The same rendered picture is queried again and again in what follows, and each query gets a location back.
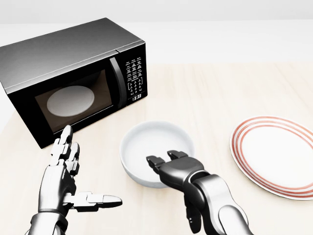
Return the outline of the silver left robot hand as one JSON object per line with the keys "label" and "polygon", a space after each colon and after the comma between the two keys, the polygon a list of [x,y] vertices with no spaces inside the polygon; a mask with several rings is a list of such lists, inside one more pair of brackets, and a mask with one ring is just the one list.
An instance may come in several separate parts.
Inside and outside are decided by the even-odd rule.
{"label": "silver left robot hand", "polygon": [[39,212],[58,212],[63,216],[70,209],[96,212],[100,208],[122,205],[117,196],[76,192],[74,176],[79,171],[80,146],[72,142],[73,129],[67,125],[53,144],[51,161],[45,169],[39,192]]}

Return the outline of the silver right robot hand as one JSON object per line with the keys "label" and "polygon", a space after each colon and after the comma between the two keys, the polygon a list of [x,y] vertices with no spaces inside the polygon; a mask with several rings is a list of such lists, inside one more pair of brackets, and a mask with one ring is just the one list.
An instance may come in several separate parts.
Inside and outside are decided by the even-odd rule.
{"label": "silver right robot hand", "polygon": [[165,185],[184,193],[186,217],[191,231],[196,234],[201,230],[201,210],[205,207],[205,198],[193,182],[209,173],[199,160],[182,151],[169,150],[167,154],[171,159],[169,162],[156,156],[148,156],[146,160]]}

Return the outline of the white bowl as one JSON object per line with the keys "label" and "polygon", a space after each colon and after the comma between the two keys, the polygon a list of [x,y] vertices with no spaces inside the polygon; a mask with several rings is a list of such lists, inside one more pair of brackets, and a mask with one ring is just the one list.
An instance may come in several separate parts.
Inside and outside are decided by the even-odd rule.
{"label": "white bowl", "polygon": [[146,121],[125,134],[119,154],[124,170],[135,182],[149,188],[166,188],[149,167],[146,157],[154,155],[168,162],[169,150],[195,155],[194,143],[185,130],[166,121]]}

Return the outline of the white plate with red rings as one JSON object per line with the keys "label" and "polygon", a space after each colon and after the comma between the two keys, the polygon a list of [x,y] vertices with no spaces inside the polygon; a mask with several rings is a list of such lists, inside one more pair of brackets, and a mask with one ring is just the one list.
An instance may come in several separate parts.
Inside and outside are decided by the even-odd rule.
{"label": "white plate with red rings", "polygon": [[313,200],[313,128],[275,116],[250,117],[230,135],[243,174],[263,189],[293,200]]}

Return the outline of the white glass microwave turntable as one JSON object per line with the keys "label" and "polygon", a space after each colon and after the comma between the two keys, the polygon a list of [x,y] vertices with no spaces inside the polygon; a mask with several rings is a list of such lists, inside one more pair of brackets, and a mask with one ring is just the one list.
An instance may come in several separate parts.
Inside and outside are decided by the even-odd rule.
{"label": "white glass microwave turntable", "polygon": [[86,111],[94,102],[94,93],[84,86],[69,86],[56,91],[47,101],[48,110],[58,117],[71,117]]}

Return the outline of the black microwave oven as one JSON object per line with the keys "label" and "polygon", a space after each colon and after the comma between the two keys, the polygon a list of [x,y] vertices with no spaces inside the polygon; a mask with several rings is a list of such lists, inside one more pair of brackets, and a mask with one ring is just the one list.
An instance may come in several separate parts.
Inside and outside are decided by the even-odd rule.
{"label": "black microwave oven", "polygon": [[[0,84],[39,147],[147,96],[145,42],[107,18],[0,47]],[[58,117],[47,108],[56,91],[84,86],[90,108]]]}

